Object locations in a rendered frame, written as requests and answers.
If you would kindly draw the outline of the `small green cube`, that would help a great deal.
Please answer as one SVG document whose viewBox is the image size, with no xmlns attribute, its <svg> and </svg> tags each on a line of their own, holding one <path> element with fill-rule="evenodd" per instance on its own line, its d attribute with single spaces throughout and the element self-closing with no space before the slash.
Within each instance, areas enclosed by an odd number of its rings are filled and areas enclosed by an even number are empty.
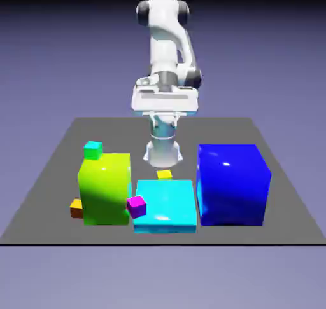
<svg viewBox="0 0 326 309">
<path fill-rule="evenodd" d="M 102 142 L 88 141 L 83 147 L 83 155 L 86 160 L 98 160 L 103 152 Z"/>
</svg>

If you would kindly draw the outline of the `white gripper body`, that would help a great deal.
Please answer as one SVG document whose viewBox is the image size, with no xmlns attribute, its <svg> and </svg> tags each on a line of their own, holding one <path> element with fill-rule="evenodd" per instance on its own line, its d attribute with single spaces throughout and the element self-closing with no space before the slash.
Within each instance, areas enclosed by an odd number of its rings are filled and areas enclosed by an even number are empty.
<svg viewBox="0 0 326 309">
<path fill-rule="evenodd" d="M 198 107 L 198 91 L 195 88 L 172 86 L 171 92 L 160 92 L 156 85 L 135 85 L 132 93 L 131 108 L 140 114 L 192 114 L 197 112 Z"/>
</svg>

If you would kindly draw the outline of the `small orange cube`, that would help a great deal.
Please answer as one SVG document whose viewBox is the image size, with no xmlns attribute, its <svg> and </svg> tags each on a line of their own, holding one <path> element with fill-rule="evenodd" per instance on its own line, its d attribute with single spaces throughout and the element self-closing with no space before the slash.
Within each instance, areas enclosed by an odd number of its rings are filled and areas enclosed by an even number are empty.
<svg viewBox="0 0 326 309">
<path fill-rule="evenodd" d="M 82 201 L 79 198 L 75 198 L 71 205 L 69 206 L 70 214 L 72 218 L 83 218 L 83 208 L 82 208 Z"/>
</svg>

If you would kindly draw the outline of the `large cyan box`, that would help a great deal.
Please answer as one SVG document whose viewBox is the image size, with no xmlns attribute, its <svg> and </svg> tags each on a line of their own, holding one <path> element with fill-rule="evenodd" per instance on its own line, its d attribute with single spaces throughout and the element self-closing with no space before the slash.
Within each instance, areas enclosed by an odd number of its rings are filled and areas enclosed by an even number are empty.
<svg viewBox="0 0 326 309">
<path fill-rule="evenodd" d="M 197 210 L 191 180 L 139 180 L 136 194 L 146 214 L 133 220 L 136 233 L 194 233 Z"/>
</svg>

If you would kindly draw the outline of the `small magenta cube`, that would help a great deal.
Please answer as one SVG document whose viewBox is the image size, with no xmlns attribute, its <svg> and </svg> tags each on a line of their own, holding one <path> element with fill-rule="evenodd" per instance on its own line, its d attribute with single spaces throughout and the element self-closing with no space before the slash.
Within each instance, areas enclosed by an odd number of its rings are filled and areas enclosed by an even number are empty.
<svg viewBox="0 0 326 309">
<path fill-rule="evenodd" d="M 141 195 L 127 200 L 127 209 L 133 219 L 146 215 L 146 202 Z"/>
</svg>

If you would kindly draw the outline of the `large blue box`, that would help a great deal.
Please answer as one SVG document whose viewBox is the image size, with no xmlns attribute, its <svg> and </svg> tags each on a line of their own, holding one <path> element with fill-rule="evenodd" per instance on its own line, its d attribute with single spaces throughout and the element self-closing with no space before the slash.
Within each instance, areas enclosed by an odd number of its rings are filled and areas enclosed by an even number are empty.
<svg viewBox="0 0 326 309">
<path fill-rule="evenodd" d="M 203 226 L 262 226 L 272 173 L 255 144 L 199 144 L 196 193 Z"/>
</svg>

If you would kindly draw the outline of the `large lime box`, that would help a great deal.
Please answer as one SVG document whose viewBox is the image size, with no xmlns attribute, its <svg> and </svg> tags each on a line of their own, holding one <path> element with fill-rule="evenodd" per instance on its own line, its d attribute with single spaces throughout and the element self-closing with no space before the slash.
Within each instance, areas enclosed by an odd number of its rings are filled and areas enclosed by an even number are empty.
<svg viewBox="0 0 326 309">
<path fill-rule="evenodd" d="M 87 226 L 127 226 L 127 200 L 132 196 L 129 153 L 102 153 L 85 157 L 78 172 L 78 187 Z"/>
</svg>

